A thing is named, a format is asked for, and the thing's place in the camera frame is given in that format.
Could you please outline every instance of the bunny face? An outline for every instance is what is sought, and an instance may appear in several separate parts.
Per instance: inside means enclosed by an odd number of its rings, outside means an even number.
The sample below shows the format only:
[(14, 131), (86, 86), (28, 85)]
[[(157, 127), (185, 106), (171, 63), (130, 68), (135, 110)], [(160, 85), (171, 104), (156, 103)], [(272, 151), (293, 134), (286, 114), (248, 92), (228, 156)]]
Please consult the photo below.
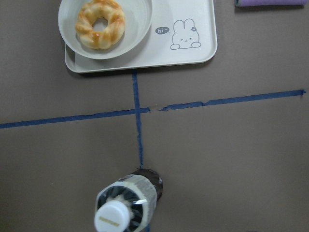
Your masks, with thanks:
[(178, 20), (174, 24), (172, 50), (179, 48), (200, 47), (199, 34), (192, 19)]

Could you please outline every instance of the bottle cap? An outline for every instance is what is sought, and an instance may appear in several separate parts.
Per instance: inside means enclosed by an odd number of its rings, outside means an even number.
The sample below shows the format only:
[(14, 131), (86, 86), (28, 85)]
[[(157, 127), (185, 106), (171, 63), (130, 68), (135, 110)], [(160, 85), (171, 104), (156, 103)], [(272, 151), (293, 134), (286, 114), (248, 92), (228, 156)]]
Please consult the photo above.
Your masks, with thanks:
[(123, 232), (129, 226), (130, 211), (120, 201), (109, 201), (95, 215), (98, 232)]

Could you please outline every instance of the hole in bread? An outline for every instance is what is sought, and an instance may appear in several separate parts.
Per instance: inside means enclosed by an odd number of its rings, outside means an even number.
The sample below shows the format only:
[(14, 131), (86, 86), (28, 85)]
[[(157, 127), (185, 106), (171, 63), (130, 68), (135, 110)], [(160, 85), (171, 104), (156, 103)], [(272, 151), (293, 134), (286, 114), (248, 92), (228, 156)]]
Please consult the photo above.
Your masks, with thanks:
[(107, 25), (108, 21), (105, 18), (98, 18), (92, 27), (94, 31), (104, 31)]

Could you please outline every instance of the ring-shaped bread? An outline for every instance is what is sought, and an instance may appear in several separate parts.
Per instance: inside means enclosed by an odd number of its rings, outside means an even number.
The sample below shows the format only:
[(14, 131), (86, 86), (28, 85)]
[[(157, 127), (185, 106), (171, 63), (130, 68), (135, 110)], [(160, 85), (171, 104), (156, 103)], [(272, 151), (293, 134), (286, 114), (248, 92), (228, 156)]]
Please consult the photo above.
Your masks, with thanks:
[[(108, 21), (103, 31), (94, 31), (98, 18)], [(125, 14), (114, 0), (92, 0), (82, 6), (75, 25), (80, 42), (92, 49), (108, 49), (117, 43), (125, 31)]]

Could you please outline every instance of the gray table surface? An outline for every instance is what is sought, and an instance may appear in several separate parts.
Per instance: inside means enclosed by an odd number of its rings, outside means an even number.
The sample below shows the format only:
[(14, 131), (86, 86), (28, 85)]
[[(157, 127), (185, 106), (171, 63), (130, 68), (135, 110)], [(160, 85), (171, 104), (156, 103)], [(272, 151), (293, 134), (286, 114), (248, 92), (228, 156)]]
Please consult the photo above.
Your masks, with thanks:
[[(64, 62), (60, 0), (0, 2), (0, 126), (134, 109), (131, 70)], [(150, 229), (309, 231), (309, 98), (158, 112), (170, 104), (309, 89), (309, 5), (215, 0), (218, 50), (138, 69), (144, 167), (164, 193)], [(0, 129), (0, 231), (95, 231), (97, 193), (139, 167), (134, 115)]]

